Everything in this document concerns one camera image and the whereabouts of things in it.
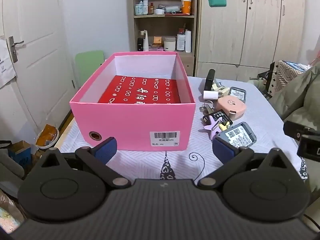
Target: purple star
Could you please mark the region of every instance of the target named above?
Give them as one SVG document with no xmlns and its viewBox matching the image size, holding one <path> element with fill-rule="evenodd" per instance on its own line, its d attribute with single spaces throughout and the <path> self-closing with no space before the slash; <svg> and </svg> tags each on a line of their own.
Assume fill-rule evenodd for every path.
<svg viewBox="0 0 320 240">
<path fill-rule="evenodd" d="M 206 125 L 204 128 L 206 130 L 210 130 L 210 140 L 213 140 L 213 137 L 216 135 L 216 133 L 221 132 L 220 128 L 219 128 L 219 124 L 222 123 L 222 117 L 219 117 L 219 119 L 217 121 L 215 121 L 213 119 L 213 117 L 211 115 L 209 115 L 209 119 L 210 119 L 210 125 Z"/>
</svg>

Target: gray ribbed surface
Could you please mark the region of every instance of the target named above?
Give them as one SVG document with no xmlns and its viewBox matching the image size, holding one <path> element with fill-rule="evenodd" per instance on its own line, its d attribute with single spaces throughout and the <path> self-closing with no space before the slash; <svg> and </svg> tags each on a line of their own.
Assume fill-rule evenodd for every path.
<svg viewBox="0 0 320 240">
<path fill-rule="evenodd" d="M 190 180 L 139 179 L 129 189 L 113 191 L 99 210 L 81 220 L 61 225 L 28 220 L 11 234 L 17 240 L 302 240 L 315 235 L 299 220 L 245 220 L 215 192 L 199 190 Z"/>
</svg>

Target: blue cardboard box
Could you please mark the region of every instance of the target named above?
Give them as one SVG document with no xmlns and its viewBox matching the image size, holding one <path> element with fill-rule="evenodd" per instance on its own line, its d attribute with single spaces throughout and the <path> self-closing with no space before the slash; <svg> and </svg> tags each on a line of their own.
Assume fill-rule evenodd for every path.
<svg viewBox="0 0 320 240">
<path fill-rule="evenodd" d="M 18 163 L 23 168 L 26 165 L 31 164 L 31 145 L 25 141 L 20 141 L 13 144 L 8 149 L 8 155 L 11 159 L 13 159 L 16 163 Z"/>
</svg>

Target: black circular disc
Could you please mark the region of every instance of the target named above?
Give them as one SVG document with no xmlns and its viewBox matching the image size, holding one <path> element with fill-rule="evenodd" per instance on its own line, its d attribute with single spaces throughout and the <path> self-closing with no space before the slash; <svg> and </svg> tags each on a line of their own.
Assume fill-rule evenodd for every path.
<svg viewBox="0 0 320 240">
<path fill-rule="evenodd" d="M 58 222 L 92 212 L 102 203 L 105 193 L 102 180 L 91 173 L 47 168 L 21 185 L 18 199 L 28 215 Z"/>
<path fill-rule="evenodd" d="M 303 181 L 281 168 L 236 174 L 225 182 L 223 196 L 241 215 L 268 222 L 296 217 L 309 201 Z"/>
</svg>

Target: gray device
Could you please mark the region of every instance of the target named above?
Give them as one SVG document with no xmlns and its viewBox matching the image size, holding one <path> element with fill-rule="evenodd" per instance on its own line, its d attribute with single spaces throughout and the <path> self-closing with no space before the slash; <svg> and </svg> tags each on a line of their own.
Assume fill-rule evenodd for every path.
<svg viewBox="0 0 320 240">
<path fill-rule="evenodd" d="M 241 88 L 230 87 L 228 95 L 239 98 L 242 102 L 245 103 L 245 97 L 247 95 L 247 92 Z"/>
<path fill-rule="evenodd" d="M 237 148 L 241 146 L 249 147 L 257 141 L 256 135 L 246 122 L 234 125 L 218 133 L 217 136 Z"/>
</svg>

